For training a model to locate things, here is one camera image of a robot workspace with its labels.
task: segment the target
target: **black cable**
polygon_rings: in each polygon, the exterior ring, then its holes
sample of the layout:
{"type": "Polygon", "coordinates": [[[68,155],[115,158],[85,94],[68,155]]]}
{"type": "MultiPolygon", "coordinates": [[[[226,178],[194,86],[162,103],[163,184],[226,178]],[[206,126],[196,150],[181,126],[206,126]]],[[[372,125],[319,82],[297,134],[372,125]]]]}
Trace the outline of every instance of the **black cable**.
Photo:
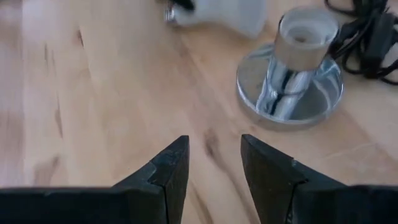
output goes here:
{"type": "Polygon", "coordinates": [[[398,42],[398,31],[394,29],[394,24],[398,24],[398,17],[387,13],[387,0],[352,1],[353,9],[348,10],[332,6],[330,0],[325,0],[326,6],[332,11],[356,18],[342,26],[329,49],[330,55],[334,59],[341,58],[341,66],[348,73],[398,85],[397,81],[386,78],[398,69],[398,59],[388,67],[381,67],[388,50],[398,42]],[[354,53],[359,60],[358,69],[348,66],[348,60],[354,53]]]}

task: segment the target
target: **wooden table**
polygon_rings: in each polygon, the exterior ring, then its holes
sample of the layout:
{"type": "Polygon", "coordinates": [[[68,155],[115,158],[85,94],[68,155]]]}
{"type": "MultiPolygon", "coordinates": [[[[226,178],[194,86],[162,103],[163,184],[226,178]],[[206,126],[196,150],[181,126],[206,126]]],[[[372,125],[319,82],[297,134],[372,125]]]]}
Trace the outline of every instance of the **wooden table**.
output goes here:
{"type": "Polygon", "coordinates": [[[241,58],[272,41],[175,30],[154,0],[0,2],[0,185],[113,185],[183,134],[183,223],[259,223],[239,152],[250,133],[346,184],[398,184],[398,89],[345,75],[338,111],[312,129],[266,131],[235,95],[241,58]]]}

